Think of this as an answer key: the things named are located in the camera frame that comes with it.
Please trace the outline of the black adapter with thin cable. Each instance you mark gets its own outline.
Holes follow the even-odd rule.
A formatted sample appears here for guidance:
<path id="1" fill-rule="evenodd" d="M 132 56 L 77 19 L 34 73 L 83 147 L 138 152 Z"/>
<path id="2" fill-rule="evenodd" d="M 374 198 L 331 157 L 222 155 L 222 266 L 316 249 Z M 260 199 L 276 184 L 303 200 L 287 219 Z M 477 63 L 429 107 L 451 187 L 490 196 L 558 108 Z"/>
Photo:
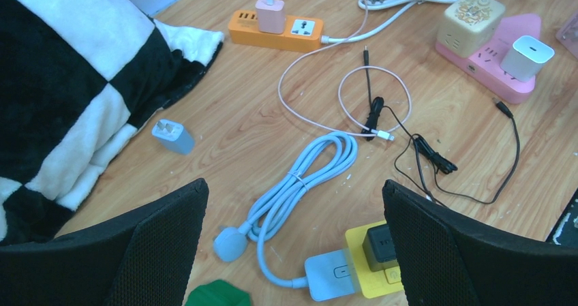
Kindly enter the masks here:
<path id="1" fill-rule="evenodd" d="M 363 129 L 361 133 L 362 134 L 368 134 L 369 129 L 376 129 L 377 128 L 378 119 L 379 119 L 379 116 L 381 114 L 381 110 L 384 108 L 384 99 L 382 97 L 373 98 L 372 94 L 371 94 L 371 80 L 370 80 L 370 75 L 369 75 L 369 51 L 367 49 L 367 46 L 364 46 L 363 65 L 365 66 L 365 76 L 366 76 L 366 80 L 367 80 L 367 92 L 368 92 L 368 102 L 369 102 L 370 111 L 369 111 L 368 118 L 366 119 L 366 122 L 365 122 L 365 127 L 368 127 L 368 129 Z M 426 197 L 429 200 L 431 200 L 432 202 L 434 202 L 434 197 L 431 195 L 431 191 L 427 188 L 427 186 L 425 184 L 425 179 L 423 177 L 423 171 L 421 169 L 421 163 L 419 160 L 418 142 L 416 141 L 416 138 L 412 134 L 409 134 L 407 129 L 401 124 L 400 121 L 397 120 L 397 122 L 398 122 L 398 124 L 401 125 L 401 127 L 405 131 L 405 133 L 407 133 L 407 135 L 411 136 L 410 140 L 411 140 L 411 142 L 414 146 L 414 149 L 416 151 L 416 162 L 417 162 L 417 166 L 418 166 L 418 170 L 419 170 L 419 177 L 421 180 L 421 185 L 422 185 L 423 191 L 426 193 Z"/>

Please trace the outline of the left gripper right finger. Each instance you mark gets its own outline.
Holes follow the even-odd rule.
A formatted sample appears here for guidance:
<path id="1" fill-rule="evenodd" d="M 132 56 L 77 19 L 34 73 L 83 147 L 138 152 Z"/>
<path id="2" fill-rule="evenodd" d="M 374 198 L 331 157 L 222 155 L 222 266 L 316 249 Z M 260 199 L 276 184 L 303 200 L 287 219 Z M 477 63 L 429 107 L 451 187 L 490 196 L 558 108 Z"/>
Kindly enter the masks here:
<path id="1" fill-rule="evenodd" d="M 392 179 L 382 198 L 410 305 L 577 304 L 576 248 L 488 226 Z"/>

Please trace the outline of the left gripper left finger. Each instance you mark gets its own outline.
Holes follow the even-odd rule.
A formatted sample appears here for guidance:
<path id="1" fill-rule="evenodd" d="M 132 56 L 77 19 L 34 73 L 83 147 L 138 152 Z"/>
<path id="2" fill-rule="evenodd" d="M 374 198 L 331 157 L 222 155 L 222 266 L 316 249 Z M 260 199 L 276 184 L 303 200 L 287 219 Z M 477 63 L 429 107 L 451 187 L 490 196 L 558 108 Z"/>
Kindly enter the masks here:
<path id="1" fill-rule="evenodd" d="M 2 305 L 181 305 L 209 188 L 166 196 L 46 243 L 1 248 Z"/>

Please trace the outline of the black tp-link power adapter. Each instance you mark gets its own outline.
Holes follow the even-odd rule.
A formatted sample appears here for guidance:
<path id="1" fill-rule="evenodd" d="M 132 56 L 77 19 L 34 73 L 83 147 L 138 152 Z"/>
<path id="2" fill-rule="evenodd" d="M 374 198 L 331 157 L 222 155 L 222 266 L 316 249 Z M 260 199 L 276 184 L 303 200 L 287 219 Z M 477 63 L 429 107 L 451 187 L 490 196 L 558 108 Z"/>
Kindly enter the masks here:
<path id="1" fill-rule="evenodd" d="M 519 137 L 519 130 L 517 129 L 517 124 L 514 118 L 513 113 L 510 111 L 509 107 L 504 104 L 504 102 L 500 101 L 497 98 L 493 98 L 493 102 L 498 110 L 506 115 L 513 124 L 513 130 L 515 135 L 515 142 L 516 142 L 516 152 L 515 152 L 515 160 L 510 169 L 509 173 L 504 178 L 502 184 L 499 186 L 497 192 L 495 193 L 494 197 L 490 201 L 481 201 L 472 196 L 460 194 L 456 192 L 447 191 L 439 186 L 438 182 L 435 182 L 438 189 L 445 194 L 459 196 L 468 198 L 472 201 L 475 201 L 479 204 L 490 205 L 497 201 L 498 197 L 506 187 L 506 185 L 511 180 L 512 176 L 517 169 L 520 159 L 521 153 L 521 141 Z M 438 173 L 439 171 L 449 174 L 457 169 L 456 165 L 450 162 L 449 160 L 442 157 L 438 152 L 434 151 L 428 144 L 424 137 L 420 134 L 411 134 L 406 132 L 409 139 L 407 143 L 407 147 L 413 146 L 416 153 L 416 164 L 418 166 L 421 165 L 419 160 L 419 155 L 424 155 L 434 167 L 434 172 Z M 368 265 L 369 268 L 375 272 L 379 270 L 389 269 L 393 266 L 398 265 L 396 253 L 394 251 L 394 242 L 391 236 L 391 231 L 387 224 L 382 224 L 377 226 L 374 229 L 369 229 L 363 240 L 363 252 L 364 255 L 368 257 Z"/>

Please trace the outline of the beige cube socket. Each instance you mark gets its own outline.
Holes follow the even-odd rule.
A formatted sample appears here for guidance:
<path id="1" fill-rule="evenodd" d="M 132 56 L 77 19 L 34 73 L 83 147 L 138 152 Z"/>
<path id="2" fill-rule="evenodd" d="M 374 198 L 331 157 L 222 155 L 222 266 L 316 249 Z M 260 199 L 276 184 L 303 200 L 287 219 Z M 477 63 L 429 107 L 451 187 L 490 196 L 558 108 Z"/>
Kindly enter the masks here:
<path id="1" fill-rule="evenodd" d="M 457 0 L 444 11 L 437 43 L 467 58 L 493 37 L 505 10 L 496 0 Z"/>

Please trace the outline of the yellow cube socket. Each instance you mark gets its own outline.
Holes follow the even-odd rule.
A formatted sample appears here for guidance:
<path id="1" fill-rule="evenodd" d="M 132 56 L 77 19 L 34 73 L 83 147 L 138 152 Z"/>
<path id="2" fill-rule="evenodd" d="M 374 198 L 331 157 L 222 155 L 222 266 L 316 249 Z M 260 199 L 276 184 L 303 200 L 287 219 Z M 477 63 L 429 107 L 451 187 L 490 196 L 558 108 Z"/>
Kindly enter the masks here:
<path id="1" fill-rule="evenodd" d="M 374 299 L 404 289 L 399 266 L 371 271 L 363 251 L 363 241 L 368 229 L 386 224 L 386 220 L 348 229 L 345 232 L 346 259 L 356 292 L 367 299 Z"/>

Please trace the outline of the pink usb charger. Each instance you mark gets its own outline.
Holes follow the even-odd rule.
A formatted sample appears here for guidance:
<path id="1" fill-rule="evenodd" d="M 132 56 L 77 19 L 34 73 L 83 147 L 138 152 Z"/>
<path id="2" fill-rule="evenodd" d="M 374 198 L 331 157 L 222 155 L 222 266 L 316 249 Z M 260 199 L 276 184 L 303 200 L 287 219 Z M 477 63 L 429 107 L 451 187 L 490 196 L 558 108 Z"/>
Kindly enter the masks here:
<path id="1" fill-rule="evenodd" d="M 263 33 L 282 34 L 286 26 L 285 3 L 282 0 L 257 0 L 255 4 L 258 30 Z"/>

